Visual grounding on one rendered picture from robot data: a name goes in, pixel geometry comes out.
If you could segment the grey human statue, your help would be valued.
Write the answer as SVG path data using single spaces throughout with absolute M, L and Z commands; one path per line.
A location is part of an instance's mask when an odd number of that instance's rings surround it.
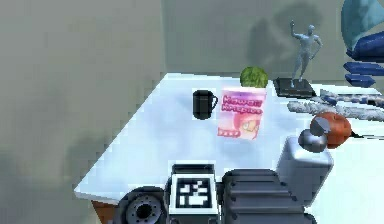
M 303 78 L 309 62 L 315 58 L 323 43 L 314 33 L 315 26 L 310 24 L 306 33 L 295 32 L 295 22 L 290 22 L 290 35 L 299 41 L 299 50 L 290 78 L 276 78 L 274 86 L 279 97 L 311 98 L 316 95 L 311 84 Z

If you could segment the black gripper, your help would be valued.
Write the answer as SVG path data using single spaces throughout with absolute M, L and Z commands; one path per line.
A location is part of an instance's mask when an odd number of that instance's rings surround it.
M 117 205 L 117 224 L 166 224 L 164 190 L 144 186 L 127 193 Z

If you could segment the green lettuce head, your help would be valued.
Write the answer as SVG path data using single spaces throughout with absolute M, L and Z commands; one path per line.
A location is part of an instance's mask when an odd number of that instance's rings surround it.
M 268 74 L 257 66 L 246 67 L 240 74 L 242 87 L 265 88 L 268 84 Z

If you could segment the white table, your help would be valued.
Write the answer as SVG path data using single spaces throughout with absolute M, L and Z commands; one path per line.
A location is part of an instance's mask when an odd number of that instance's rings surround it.
M 224 88 L 239 85 L 230 77 L 166 74 L 75 187 L 75 195 L 117 207 L 136 188 L 164 188 L 175 164 L 212 164 L 217 182 L 234 169 L 276 172 L 286 139 L 298 136 L 310 117 L 290 112 L 287 99 L 277 96 L 272 84 L 265 87 L 254 140 L 218 136 L 218 109 L 206 120 L 192 113 L 196 90 L 221 96 Z

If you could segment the red apple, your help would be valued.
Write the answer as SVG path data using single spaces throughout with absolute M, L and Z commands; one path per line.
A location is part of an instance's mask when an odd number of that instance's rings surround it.
M 329 124 L 329 131 L 326 133 L 327 147 L 335 149 L 342 145 L 352 133 L 350 122 L 342 115 L 333 112 L 323 112 L 317 114 L 311 121 L 310 126 L 313 126 L 316 120 L 325 120 Z

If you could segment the black mug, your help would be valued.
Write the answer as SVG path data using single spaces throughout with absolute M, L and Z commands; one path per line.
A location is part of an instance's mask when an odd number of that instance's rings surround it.
M 218 97 L 209 90 L 196 90 L 193 93 L 193 115 L 196 119 L 206 120 L 212 115 L 218 103 Z

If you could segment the pink book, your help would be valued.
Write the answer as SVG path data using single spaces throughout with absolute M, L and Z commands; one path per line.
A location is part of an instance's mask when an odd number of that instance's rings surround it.
M 259 132 L 265 99 L 265 88 L 224 88 L 218 109 L 217 135 L 254 140 Z

